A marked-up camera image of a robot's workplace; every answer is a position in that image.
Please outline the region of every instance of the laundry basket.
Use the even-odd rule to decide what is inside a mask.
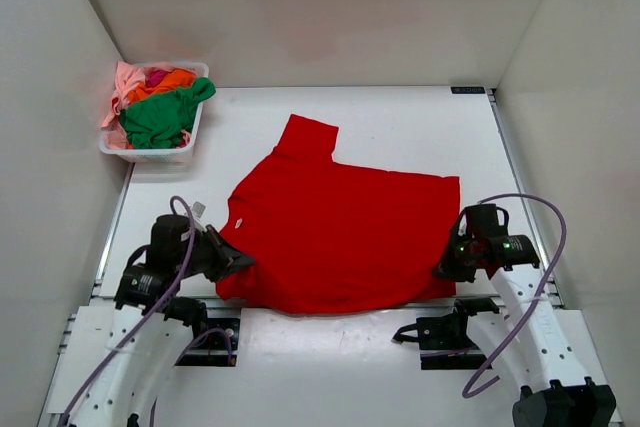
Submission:
[[[151,65],[154,62],[134,64],[137,66]],[[202,62],[171,61],[171,65],[182,69],[192,70],[198,77],[209,77],[209,66]],[[204,102],[200,102],[196,111],[196,119],[191,131],[191,140],[184,147],[174,149],[110,149],[104,141],[104,130],[100,131],[100,151],[107,155],[118,155],[127,162],[173,162],[187,163],[193,157],[193,146],[198,135],[198,126],[202,117],[202,107]]]

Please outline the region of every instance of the clothing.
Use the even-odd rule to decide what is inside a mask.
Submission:
[[[458,177],[339,164],[337,134],[292,115],[236,187],[221,234],[257,262],[218,282],[220,297],[337,314],[455,295],[431,268],[458,216]]]
[[[120,112],[120,124],[134,149],[170,149],[182,142],[183,130],[191,131],[198,104],[216,88],[206,77],[190,88],[152,95]]]
[[[145,85],[150,88],[157,87],[164,80],[169,72],[166,70],[154,70],[147,75]]]
[[[196,74],[190,70],[175,69],[173,72],[168,73],[155,87],[147,87],[144,83],[138,84],[135,89],[127,94],[127,99],[129,104],[132,105],[154,94],[171,92],[179,87],[191,87],[195,80]]]
[[[124,150],[129,147],[127,133],[119,122],[114,123],[113,130],[104,133],[104,142],[111,150]]]
[[[116,65],[115,90],[111,95],[111,110],[102,121],[102,128],[111,126],[113,120],[120,115],[122,109],[126,109],[130,102],[128,94],[141,83],[144,84],[146,75],[154,70],[171,72],[175,69],[167,62],[159,62],[144,67],[118,62]]]

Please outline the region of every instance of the white platform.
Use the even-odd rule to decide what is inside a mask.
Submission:
[[[582,313],[558,313],[575,354],[606,382]],[[112,317],[113,305],[80,308],[48,413],[62,412],[100,361]],[[410,309],[302,319],[243,309],[237,367],[175,368],[155,427],[513,427],[517,392],[498,383],[465,400],[471,371],[422,371],[415,344],[390,342],[415,318]]]
[[[486,95],[453,95],[448,87],[221,89],[205,105],[188,168],[135,165],[100,295],[115,295],[129,255],[148,242],[172,195],[205,204],[205,223],[222,228],[229,195],[271,152],[292,113],[339,126],[338,162],[460,176],[461,207],[517,191]],[[531,236],[522,203],[501,205],[511,215],[511,231]],[[495,293],[483,272],[477,277],[458,293]],[[215,288],[194,277],[183,282],[181,295],[215,297]]]

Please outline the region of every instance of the sticker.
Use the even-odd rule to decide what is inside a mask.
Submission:
[[[484,94],[484,87],[451,87],[452,94]]]

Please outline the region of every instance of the cable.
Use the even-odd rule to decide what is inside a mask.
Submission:
[[[180,362],[180,360],[182,359],[182,357],[184,357],[184,355],[189,352],[189,350],[191,350],[193,347],[198,347],[200,344],[202,344],[205,339],[207,337],[209,337],[209,335],[211,334],[220,334],[222,335],[222,337],[224,337],[224,345],[227,348],[227,359],[229,362],[229,365],[231,365],[231,358],[233,356],[232,352],[233,349],[231,347],[231,339],[229,338],[229,335],[227,335],[227,333],[222,330],[220,327],[214,327],[212,329],[209,329],[203,333],[201,333],[198,337],[196,337],[195,339],[193,339],[189,345],[187,345],[184,350],[182,351],[182,353],[180,354],[180,357],[178,357],[178,360],[176,361],[176,364],[178,362]],[[151,414],[149,415],[149,427],[153,427],[156,421],[156,404],[158,402],[158,399],[155,400],[155,402],[153,403],[153,406],[151,407]]]
[[[487,357],[487,360],[485,360],[484,363],[478,368],[478,370],[476,370],[473,373],[473,375],[469,379],[469,382],[467,382],[467,385],[465,385],[464,389],[462,389],[462,397],[464,397],[465,399],[470,399],[471,397],[475,397],[476,395],[481,394],[482,392],[487,390],[489,387],[491,387],[493,384],[498,382],[498,380],[500,380],[500,378],[496,376],[491,380],[489,380],[488,382],[481,385],[480,387],[478,387],[477,389],[471,390],[471,388],[473,387],[473,384],[475,384],[478,381],[480,376],[489,368],[489,366],[491,366],[492,362],[494,362],[498,358],[498,356],[504,351],[504,349],[506,349],[507,346],[513,341],[513,339],[516,338],[516,336],[520,333],[522,328],[525,326],[525,324],[529,321],[529,319],[533,315],[533,312],[536,310],[536,307],[540,302],[539,297],[543,294],[547,281],[549,280],[549,277],[551,277],[551,274],[553,273],[553,269],[556,268],[556,265],[558,264],[558,260],[560,260],[560,256],[562,255],[562,251],[564,250],[564,246],[567,242],[567,222],[565,221],[564,216],[562,215],[562,212],[560,212],[560,209],[558,209],[558,207],[553,205],[548,200],[543,199],[542,197],[538,197],[536,195],[531,195],[531,194],[520,194],[520,193],[500,194],[500,195],[494,195],[492,197],[483,199],[478,203],[484,204],[492,200],[505,199],[509,197],[518,197],[521,199],[535,200],[536,202],[540,202],[546,205],[547,207],[549,207],[551,210],[553,210],[553,212],[558,217],[558,220],[560,221],[560,242],[558,243],[558,248],[556,249],[555,254],[553,254],[553,257],[549,262],[549,266],[547,267],[547,270],[545,270],[545,272],[542,274],[540,283],[538,284],[538,287],[536,288],[536,291],[533,294],[533,300],[531,302],[531,305],[525,311],[524,315],[520,318],[520,320],[518,320],[518,322],[513,327],[511,332],[509,332],[509,334],[500,343],[500,345],[498,345],[498,347],[496,347],[496,349],[493,352],[491,352],[491,354]]]
[[[196,223],[193,218],[193,214],[191,213],[191,209],[189,208],[189,205],[182,197],[179,197],[177,195],[174,195],[173,197],[171,197],[171,200],[169,201],[171,212],[177,215],[176,209],[174,207],[174,203],[176,201],[180,202],[182,206],[185,208],[185,210],[187,211],[187,217],[189,218],[189,243],[187,244],[187,252],[184,255],[182,265],[180,266],[180,270],[178,271],[178,274],[176,275],[175,280],[169,286],[169,288],[164,293],[164,295],[160,297],[160,299],[158,299],[158,301],[149,309],[149,311],[142,317],[142,319],[140,319],[140,322],[138,322],[129,331],[129,333],[125,335],[120,342],[118,342],[118,345],[116,345],[115,349],[109,352],[105,356],[105,358],[102,359],[102,362],[100,362],[98,366],[95,369],[93,369],[93,372],[91,372],[89,377],[87,377],[87,380],[84,381],[82,386],[71,398],[69,405],[62,413],[62,417],[58,422],[58,427],[67,425],[67,423],[69,422],[69,417],[71,416],[71,411],[73,410],[73,407],[76,405],[76,403],[78,403],[78,400],[80,399],[84,391],[87,390],[87,388],[89,388],[89,386],[93,383],[94,380],[96,380],[96,378],[100,375],[100,373],[104,370],[104,368],[109,364],[109,362],[113,360],[113,358],[118,354],[119,349],[122,349],[122,347],[124,347],[131,340],[131,338],[138,333],[138,331],[151,318],[151,316],[155,314],[160,309],[160,307],[164,306],[164,304],[171,298],[171,296],[180,287],[180,281],[184,278],[185,273],[187,271],[187,267],[189,265],[189,261],[191,260],[191,253],[193,252],[193,244],[195,243],[195,239],[196,239],[196,236],[195,236]]]

